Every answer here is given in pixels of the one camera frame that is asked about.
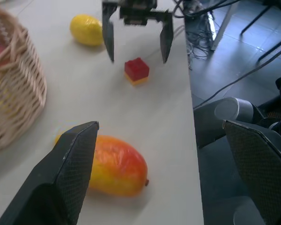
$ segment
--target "red block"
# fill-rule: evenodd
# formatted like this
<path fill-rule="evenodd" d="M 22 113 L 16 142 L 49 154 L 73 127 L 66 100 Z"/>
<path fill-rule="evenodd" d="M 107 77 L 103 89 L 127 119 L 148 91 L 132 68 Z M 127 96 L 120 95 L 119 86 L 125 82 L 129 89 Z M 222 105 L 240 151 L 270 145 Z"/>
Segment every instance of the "red block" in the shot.
<path fill-rule="evenodd" d="M 136 82 L 149 76 L 149 67 L 141 58 L 137 58 L 125 62 L 125 73 L 132 82 Z"/>

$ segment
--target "yellow block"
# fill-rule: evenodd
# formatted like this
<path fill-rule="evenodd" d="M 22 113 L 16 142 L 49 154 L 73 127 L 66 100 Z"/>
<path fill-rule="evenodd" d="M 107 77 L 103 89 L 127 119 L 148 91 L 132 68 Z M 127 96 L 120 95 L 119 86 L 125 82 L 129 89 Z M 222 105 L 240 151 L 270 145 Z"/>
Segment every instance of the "yellow block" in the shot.
<path fill-rule="evenodd" d="M 148 77 L 144 77 L 144 78 L 139 79 L 139 80 L 137 80 L 137 81 L 133 81 L 133 80 L 131 80 L 131 78 L 128 76 L 127 73 L 125 73 L 125 77 L 127 78 L 127 80 L 128 80 L 133 86 L 139 85 L 139 84 L 144 83 L 144 82 L 146 82 L 146 81 L 148 80 Z"/>

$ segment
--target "mango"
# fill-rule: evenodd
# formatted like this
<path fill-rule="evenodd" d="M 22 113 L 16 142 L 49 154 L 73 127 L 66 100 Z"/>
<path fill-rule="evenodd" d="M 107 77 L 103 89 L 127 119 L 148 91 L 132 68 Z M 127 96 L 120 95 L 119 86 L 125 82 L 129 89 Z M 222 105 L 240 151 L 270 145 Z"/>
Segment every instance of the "mango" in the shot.
<path fill-rule="evenodd" d="M 97 137 L 89 188 L 136 196 L 148 184 L 147 173 L 146 161 L 134 147 L 111 136 Z"/>

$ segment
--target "floor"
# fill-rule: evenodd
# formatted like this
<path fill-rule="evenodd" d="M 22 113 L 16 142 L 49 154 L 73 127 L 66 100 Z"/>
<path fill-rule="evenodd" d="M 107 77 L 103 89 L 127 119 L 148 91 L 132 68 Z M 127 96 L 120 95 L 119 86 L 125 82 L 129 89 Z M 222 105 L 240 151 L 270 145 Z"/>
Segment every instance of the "floor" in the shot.
<path fill-rule="evenodd" d="M 277 8 L 270 9 L 242 37 L 239 35 L 241 30 L 264 8 L 265 6 L 260 2 L 242 0 L 216 51 L 210 54 L 207 60 L 192 59 L 190 78 L 193 106 L 200 104 L 223 86 L 252 70 L 257 59 L 281 40 L 281 11 Z M 228 7 L 224 7 L 214 11 L 217 29 L 227 10 Z M 260 105 L 278 95 L 275 80 L 279 77 L 281 77 L 281 56 L 261 70 L 223 90 L 212 101 L 223 97 L 237 97 Z M 225 137 L 198 150 L 198 158 L 203 204 L 247 195 Z"/>
<path fill-rule="evenodd" d="M 216 51 L 208 60 L 192 60 L 190 77 L 194 106 L 253 69 L 258 57 L 281 40 L 281 11 L 277 8 L 270 9 L 242 37 L 239 35 L 264 8 L 265 6 L 257 1 L 240 1 Z M 221 25 L 227 10 L 228 8 L 224 7 L 214 11 L 216 29 Z M 278 94 L 274 81 L 279 77 L 281 77 L 281 56 L 256 73 L 228 87 L 213 100 L 233 96 L 256 105 L 262 104 Z"/>

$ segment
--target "lemon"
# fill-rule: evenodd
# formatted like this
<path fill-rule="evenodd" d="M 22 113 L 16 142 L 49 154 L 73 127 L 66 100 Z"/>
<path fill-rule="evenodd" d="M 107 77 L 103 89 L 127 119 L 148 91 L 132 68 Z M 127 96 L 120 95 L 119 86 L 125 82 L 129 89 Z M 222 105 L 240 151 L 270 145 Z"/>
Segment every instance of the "lemon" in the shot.
<path fill-rule="evenodd" d="M 70 24 L 73 37 L 81 44 L 97 46 L 102 44 L 102 24 L 96 18 L 80 14 L 75 16 Z"/>

